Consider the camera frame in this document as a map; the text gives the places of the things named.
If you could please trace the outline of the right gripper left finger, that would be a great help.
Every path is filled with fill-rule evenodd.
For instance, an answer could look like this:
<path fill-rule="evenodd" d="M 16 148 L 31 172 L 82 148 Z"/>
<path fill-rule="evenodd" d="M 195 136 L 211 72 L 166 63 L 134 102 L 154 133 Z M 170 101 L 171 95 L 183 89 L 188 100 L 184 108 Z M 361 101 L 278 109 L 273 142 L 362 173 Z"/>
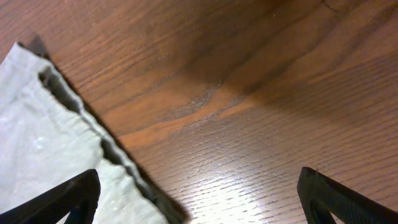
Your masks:
<path fill-rule="evenodd" d="M 98 173 L 88 169 L 22 205 L 1 214 L 1 223 L 93 223 L 101 193 Z"/>

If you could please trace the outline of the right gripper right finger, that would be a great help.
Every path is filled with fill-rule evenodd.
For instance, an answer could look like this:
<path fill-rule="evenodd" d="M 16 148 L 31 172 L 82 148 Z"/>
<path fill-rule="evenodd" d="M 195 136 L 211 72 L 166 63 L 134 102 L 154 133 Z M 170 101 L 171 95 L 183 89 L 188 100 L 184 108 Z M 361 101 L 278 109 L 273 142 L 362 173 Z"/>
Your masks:
<path fill-rule="evenodd" d="M 397 212 L 310 167 L 301 169 L 297 191 L 308 223 L 397 223 Z"/>

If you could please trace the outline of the khaki green shorts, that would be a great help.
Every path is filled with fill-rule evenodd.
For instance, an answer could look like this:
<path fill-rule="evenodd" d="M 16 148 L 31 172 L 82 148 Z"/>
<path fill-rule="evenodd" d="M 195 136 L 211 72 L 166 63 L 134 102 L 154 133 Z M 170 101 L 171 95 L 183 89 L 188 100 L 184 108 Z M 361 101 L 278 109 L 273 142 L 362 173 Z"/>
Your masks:
<path fill-rule="evenodd" d="M 1 63 L 1 211 L 94 169 L 95 223 L 183 223 L 48 59 L 14 44 Z"/>

